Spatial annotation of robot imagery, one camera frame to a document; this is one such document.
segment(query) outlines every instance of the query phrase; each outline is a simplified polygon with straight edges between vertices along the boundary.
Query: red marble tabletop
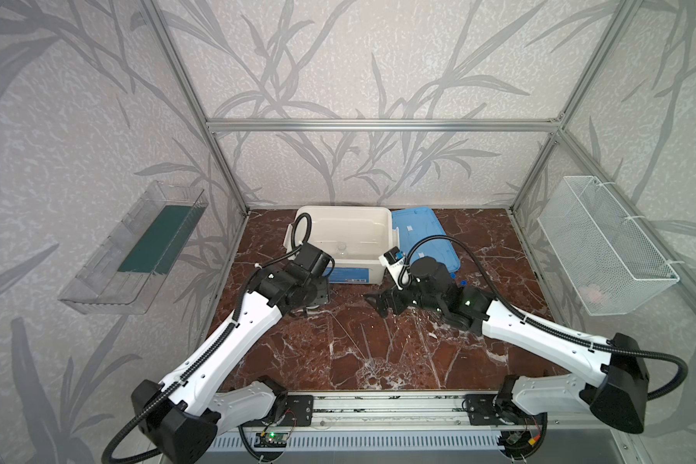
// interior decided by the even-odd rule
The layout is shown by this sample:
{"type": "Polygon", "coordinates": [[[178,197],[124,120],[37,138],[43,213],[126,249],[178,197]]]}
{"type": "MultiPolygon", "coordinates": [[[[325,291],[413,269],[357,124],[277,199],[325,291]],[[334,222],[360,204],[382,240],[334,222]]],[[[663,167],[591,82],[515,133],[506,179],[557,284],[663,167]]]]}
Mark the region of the red marble tabletop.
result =
{"type": "MultiPolygon", "coordinates": [[[[436,209],[447,235],[476,253],[512,304],[551,318],[510,219],[503,209],[436,209]]],[[[252,211],[232,265],[211,333],[229,315],[253,270],[283,255],[294,210],[252,211]]],[[[456,280],[484,287],[472,260],[455,246],[456,280]]],[[[561,367],[502,341],[460,333],[420,310],[382,319],[363,294],[390,286],[333,284],[331,303],[303,316],[286,316],[258,340],[221,386],[240,388],[267,375],[297,390],[496,390],[507,374],[555,375],[561,367]]]]}

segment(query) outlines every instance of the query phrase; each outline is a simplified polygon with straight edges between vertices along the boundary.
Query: leaf pattern wallpaper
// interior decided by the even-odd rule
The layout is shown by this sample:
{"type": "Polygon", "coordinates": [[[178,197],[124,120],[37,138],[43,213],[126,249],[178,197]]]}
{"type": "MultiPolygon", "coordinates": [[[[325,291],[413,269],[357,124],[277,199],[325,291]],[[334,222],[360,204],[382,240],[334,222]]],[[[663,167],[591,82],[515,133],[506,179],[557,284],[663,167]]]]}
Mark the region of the leaf pattern wallpaper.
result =
{"type": "Polygon", "coordinates": [[[99,462],[136,384],[199,342],[237,247],[242,215],[139,11],[0,0],[0,462],[99,462]],[[153,306],[60,303],[152,180],[209,201],[153,306]]]}
{"type": "MultiPolygon", "coordinates": [[[[642,2],[605,69],[568,125],[696,275],[696,2],[642,2]]],[[[689,363],[677,395],[648,403],[642,441],[655,463],[696,462],[696,315],[676,289],[636,311],[590,317],[541,232],[537,218],[564,175],[583,175],[557,148],[516,215],[561,318],[603,335],[639,335],[650,350],[689,363]]],[[[655,382],[670,368],[648,362],[655,382]]]]}
{"type": "MultiPolygon", "coordinates": [[[[159,2],[209,118],[406,119],[556,117],[617,3],[159,2]]],[[[254,206],[507,206],[546,134],[218,136],[254,206]]]]}

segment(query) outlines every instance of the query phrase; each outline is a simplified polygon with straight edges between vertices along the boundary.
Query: corrugated black cable conduit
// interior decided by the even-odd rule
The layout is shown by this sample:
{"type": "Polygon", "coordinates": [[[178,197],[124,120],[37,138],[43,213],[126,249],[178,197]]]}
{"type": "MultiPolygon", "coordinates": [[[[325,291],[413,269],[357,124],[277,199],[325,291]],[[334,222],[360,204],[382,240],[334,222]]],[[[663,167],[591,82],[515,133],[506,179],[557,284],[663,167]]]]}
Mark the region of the corrugated black cable conduit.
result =
{"type": "MultiPolygon", "coordinates": [[[[402,268],[402,271],[400,271],[399,274],[399,279],[398,282],[402,282],[402,278],[404,274],[407,272],[408,266],[409,266],[409,260],[417,251],[417,249],[423,245],[426,242],[429,242],[431,240],[448,240],[450,242],[453,242],[459,246],[461,246],[464,251],[469,255],[470,258],[472,258],[472,261],[474,261],[474,265],[477,266],[477,269],[479,270],[479,273],[482,274],[484,282],[487,283],[488,287],[490,287],[490,290],[492,293],[495,295],[495,298],[500,300],[500,302],[505,306],[505,308],[512,312],[518,319],[525,321],[527,324],[531,324],[532,326],[536,327],[539,330],[542,330],[549,335],[558,337],[560,339],[570,341],[571,343],[574,343],[576,345],[580,345],[583,347],[591,348],[591,344],[589,341],[580,339],[578,337],[572,336],[568,333],[561,332],[555,328],[551,328],[547,326],[546,324],[542,324],[539,321],[533,320],[533,319],[527,319],[526,316],[518,310],[515,306],[510,304],[508,300],[504,299],[502,295],[500,294],[500,291],[498,291],[497,287],[495,284],[492,282],[490,279],[490,276],[484,271],[482,263],[479,261],[476,255],[458,238],[456,237],[450,237],[448,235],[431,235],[429,237],[426,237],[422,240],[420,240],[417,244],[415,244],[412,249],[409,251],[408,255],[404,257],[404,264],[405,266],[402,268]]],[[[688,365],[686,364],[686,361],[684,361],[681,358],[678,358],[676,356],[673,356],[672,354],[667,354],[667,353],[659,353],[656,351],[643,351],[643,350],[627,350],[624,348],[618,348],[614,347],[611,345],[603,345],[601,343],[594,343],[592,348],[594,350],[599,350],[599,351],[605,351],[607,353],[613,353],[613,354],[618,354],[626,357],[635,357],[635,358],[648,358],[648,359],[657,359],[659,361],[667,361],[675,364],[677,366],[677,372],[676,375],[673,376],[673,378],[665,385],[662,387],[659,387],[656,390],[650,391],[650,393],[647,394],[647,401],[653,400],[660,398],[661,396],[665,396],[671,391],[675,390],[680,386],[681,383],[686,379],[688,376],[688,365]]]]}
{"type": "MultiPolygon", "coordinates": [[[[299,224],[299,221],[306,218],[306,233],[304,234],[304,239],[302,240],[302,243],[306,243],[306,241],[309,239],[310,234],[312,233],[312,217],[309,216],[307,213],[302,213],[299,215],[299,217],[296,219],[292,226],[292,251],[288,252],[286,255],[281,256],[279,258],[276,258],[274,260],[271,260],[262,267],[268,267],[272,264],[276,264],[279,261],[283,261],[285,259],[290,258],[293,255],[296,255],[299,253],[299,250],[301,249],[301,246],[295,247],[293,244],[295,243],[294,241],[294,233],[297,228],[297,225],[299,224]]],[[[119,446],[121,441],[126,438],[129,433],[134,430],[136,426],[142,423],[143,420],[147,419],[147,417],[156,409],[160,404],[162,404],[167,398],[170,397],[170,395],[175,392],[178,387],[181,385],[185,384],[186,381],[196,372],[196,370],[203,365],[204,362],[206,362],[207,359],[212,357],[212,354],[219,349],[220,346],[224,343],[224,340],[229,337],[229,334],[232,333],[232,330],[235,329],[237,324],[235,322],[238,321],[240,318],[240,313],[242,312],[242,301],[245,299],[245,295],[248,292],[248,286],[250,285],[250,282],[252,281],[253,277],[258,273],[258,270],[255,270],[250,276],[245,280],[245,283],[242,285],[240,289],[240,293],[237,294],[237,301],[235,302],[234,305],[234,311],[232,312],[232,321],[230,322],[229,325],[227,326],[226,329],[217,337],[217,339],[212,343],[212,346],[207,348],[207,350],[199,357],[196,359],[191,365],[186,369],[183,374],[180,376],[180,382],[173,382],[168,386],[162,393],[152,400],[150,404],[145,406],[145,408],[142,410],[141,413],[139,413],[137,416],[135,416],[133,419],[131,419],[121,430],[111,439],[111,441],[108,442],[108,445],[106,445],[106,448],[103,450],[103,454],[101,455],[101,462],[103,464],[136,464],[137,462],[144,461],[146,459],[150,459],[151,457],[155,457],[161,453],[160,450],[154,449],[154,450],[149,450],[144,453],[136,454],[134,456],[130,457],[113,457],[113,451],[116,450],[116,448],[119,446]]]]}

